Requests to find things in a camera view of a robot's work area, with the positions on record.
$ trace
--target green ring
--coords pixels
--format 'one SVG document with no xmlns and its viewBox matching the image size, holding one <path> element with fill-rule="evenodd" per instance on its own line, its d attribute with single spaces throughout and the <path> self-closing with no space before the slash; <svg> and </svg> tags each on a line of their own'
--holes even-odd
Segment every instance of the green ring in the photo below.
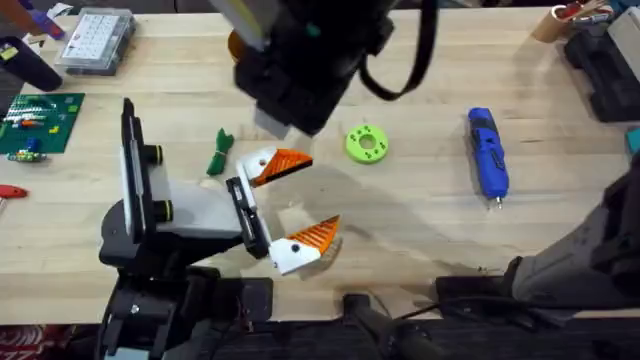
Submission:
<svg viewBox="0 0 640 360">
<path fill-rule="evenodd" d="M 365 149 L 360 145 L 360 140 L 368 136 L 373 137 L 374 146 L 371 149 Z M 387 135 L 377 126 L 373 125 L 360 125 L 351 129 L 345 139 L 347 148 L 347 154 L 362 164 L 376 163 L 389 151 L 389 140 Z"/>
</svg>

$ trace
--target wire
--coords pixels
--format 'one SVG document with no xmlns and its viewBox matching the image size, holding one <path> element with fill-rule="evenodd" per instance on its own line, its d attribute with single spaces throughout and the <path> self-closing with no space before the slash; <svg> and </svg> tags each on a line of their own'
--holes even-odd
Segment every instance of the wire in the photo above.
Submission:
<svg viewBox="0 0 640 360">
<path fill-rule="evenodd" d="M 436 309 L 439 309 L 442 306 L 452 305 L 456 303 L 466 303 L 466 302 L 484 302 L 484 303 L 493 303 L 497 305 L 506 305 L 523 309 L 541 309 L 541 310 L 571 310 L 571 311 L 610 311 L 610 310 L 622 310 L 629 308 L 640 307 L 640 302 L 638 301 L 629 301 L 625 303 L 620 303 L 616 305 L 601 305 L 601 306 L 585 306 L 582 304 L 552 304 L 552 303 L 544 303 L 544 302 L 534 302 L 534 301 L 520 301 L 513 298 L 508 297 L 500 297 L 500 296 L 468 296 L 468 297 L 460 297 L 455 299 L 447 299 L 441 301 L 439 303 L 434 303 L 422 309 L 418 309 L 416 311 L 412 311 L 410 313 L 401 315 L 394 320 L 406 320 L 418 315 L 422 315 Z"/>
<path fill-rule="evenodd" d="M 300 331 L 300 330 L 305 330 L 305 329 L 309 329 L 309 328 L 313 328 L 313 327 L 322 327 L 322 326 L 331 326 L 331 325 L 335 325 L 339 322 L 342 321 L 342 318 L 337 318 L 337 319 L 333 319 L 333 320 L 329 320 L 329 321 L 318 321 L 318 322 L 310 322 L 310 323 L 306 323 L 306 324 L 302 324 L 302 325 L 298 325 L 298 326 L 294 326 L 291 330 L 292 331 Z M 275 333 L 277 333 L 278 330 L 274 329 L 274 330 L 262 330 L 262 331 L 251 331 L 251 332 L 240 332 L 238 334 L 236 334 L 236 336 L 230 338 L 227 340 L 227 342 L 224 345 L 228 345 L 236 340 L 242 339 L 245 336 L 255 336 L 255 335 L 273 335 Z"/>
</svg>

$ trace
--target red tool handle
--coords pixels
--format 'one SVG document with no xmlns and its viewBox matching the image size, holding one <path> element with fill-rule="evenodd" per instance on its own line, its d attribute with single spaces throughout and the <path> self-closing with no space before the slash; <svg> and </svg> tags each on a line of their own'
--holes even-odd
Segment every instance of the red tool handle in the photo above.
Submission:
<svg viewBox="0 0 640 360">
<path fill-rule="evenodd" d="M 27 196 L 27 190 L 11 185 L 0 185 L 0 198 L 17 199 Z"/>
</svg>

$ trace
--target wooden table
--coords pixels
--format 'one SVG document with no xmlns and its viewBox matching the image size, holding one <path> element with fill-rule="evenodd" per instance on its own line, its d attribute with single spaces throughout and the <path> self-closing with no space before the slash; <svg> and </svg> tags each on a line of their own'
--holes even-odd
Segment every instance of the wooden table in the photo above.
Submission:
<svg viewBox="0 0 640 360">
<path fill-rule="evenodd" d="M 116 77 L 67 78 L 85 92 L 64 155 L 30 166 L 0 162 L 2 183 L 30 190 L 0 216 L 0 323 L 97 322 L 115 280 L 98 261 L 100 224 L 121 197 L 122 98 L 131 97 L 146 140 L 162 144 L 173 179 L 207 179 L 220 127 L 235 135 L 231 161 L 277 144 L 313 155 L 313 167 L 256 191 L 274 236 L 342 215 L 332 256 L 286 277 L 269 260 L 236 248 L 203 264 L 227 276 L 270 276 L 274 319 L 328 319 L 351 290 L 375 294 L 393 315 L 433 297 L 441 275 L 499 273 L 580 223 L 603 189 L 627 169 L 623 130 L 591 114 L 588 86 L 559 47 L 528 34 L 546 9 L 444 10 L 425 83 L 387 103 L 355 80 L 313 140 L 276 141 L 252 123 L 252 101 L 233 86 L 230 27 L 217 14 L 140 15 Z M 372 61 L 376 78 L 399 88 L 416 43 L 417 13 L 393 14 L 397 29 Z M 70 28 L 75 18 L 61 20 Z M 53 61 L 56 44 L 43 57 Z M 34 89 L 26 86 L 24 93 Z M 478 195 L 466 137 L 470 107 L 491 108 L 506 150 L 511 191 L 503 210 Z M 358 124 L 383 128 L 390 152 L 364 166 L 343 149 Z"/>
</svg>

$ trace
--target green plastic disc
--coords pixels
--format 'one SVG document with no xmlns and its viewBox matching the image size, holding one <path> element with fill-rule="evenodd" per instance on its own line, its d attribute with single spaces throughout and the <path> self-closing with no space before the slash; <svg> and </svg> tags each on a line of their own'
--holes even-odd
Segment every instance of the green plastic disc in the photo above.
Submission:
<svg viewBox="0 0 640 360">
<path fill-rule="evenodd" d="M 382 160 L 389 150 L 387 135 L 373 125 L 360 125 L 351 129 L 345 142 L 347 154 L 362 164 L 373 164 Z"/>
</svg>

